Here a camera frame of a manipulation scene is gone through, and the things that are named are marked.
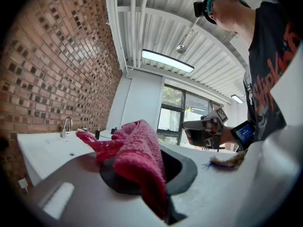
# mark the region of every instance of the person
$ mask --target person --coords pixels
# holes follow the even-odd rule
[[[255,126],[254,141],[264,140],[286,125],[270,90],[293,59],[300,37],[278,3],[262,2],[253,10],[243,0],[204,0],[201,9],[209,22],[240,34],[249,46],[248,121]],[[236,142],[230,130],[224,127],[220,144]]]

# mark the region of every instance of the ceiling pipe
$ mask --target ceiling pipe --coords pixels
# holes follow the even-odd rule
[[[143,26],[145,18],[145,7],[147,0],[141,1],[141,13],[140,13],[140,22],[139,22],[139,36],[138,36],[138,67],[141,67],[141,51],[143,49]]]
[[[136,9],[136,0],[131,0],[131,30],[132,30],[132,46],[133,46],[133,67],[136,67],[136,34],[135,34],[135,9]]]
[[[183,39],[181,40],[181,42],[179,43],[179,45],[181,45],[183,43],[183,41],[185,41],[190,33],[190,31],[193,29],[193,27],[197,24],[198,20],[200,19],[200,17],[196,17],[192,26],[188,29],[188,31],[186,32],[186,34],[184,35]]]
[[[126,63],[125,54],[124,54],[124,49],[123,49],[123,44],[122,44],[122,39],[121,39],[121,34],[120,34],[120,25],[119,25],[119,18],[118,18],[118,2],[117,2],[117,0],[114,0],[114,4],[115,4],[114,5],[114,10],[115,10],[115,19],[116,19],[116,26],[117,26],[119,44],[120,44],[120,48],[121,48],[121,51],[122,51],[122,57],[123,57],[125,69],[126,69],[126,72],[128,72],[127,63]]]

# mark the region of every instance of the ceiling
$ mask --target ceiling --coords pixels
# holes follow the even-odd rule
[[[204,17],[196,25],[193,3],[202,0],[147,0],[143,20],[143,34],[140,38],[140,15],[142,0],[136,0],[135,41],[136,61],[142,49],[156,51],[195,67],[192,73],[185,73],[174,67],[143,59],[145,65],[161,68],[203,84],[221,95],[244,95],[243,74],[247,63],[233,47],[230,40],[234,35],[209,23]],[[245,0],[253,9],[262,0]],[[133,41],[131,22],[131,0],[117,0],[118,21],[124,56],[128,65],[133,64]],[[187,46],[184,54],[176,52],[176,46],[190,31],[183,42]]]

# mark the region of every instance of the window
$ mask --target window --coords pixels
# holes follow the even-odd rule
[[[185,90],[165,85],[158,122],[158,140],[170,144],[194,148],[190,145],[184,130],[183,121],[200,120],[220,104]]]
[[[183,90],[164,86],[157,129],[158,140],[180,145],[181,122],[184,118],[184,94]]]

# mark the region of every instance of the fluorescent light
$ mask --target fluorescent light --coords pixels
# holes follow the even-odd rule
[[[152,61],[161,62],[163,64],[167,64],[172,67],[176,67],[187,73],[191,73],[195,69],[193,66],[190,66],[182,61],[179,61],[177,59],[174,59],[172,57],[154,51],[142,50],[142,57]]]
[[[231,97],[232,97],[233,100],[237,101],[239,104],[243,103],[243,101],[237,95],[234,94]]]
[[[204,110],[204,109],[199,109],[199,108],[191,108],[191,109],[200,110],[200,111],[205,112],[205,110]]]

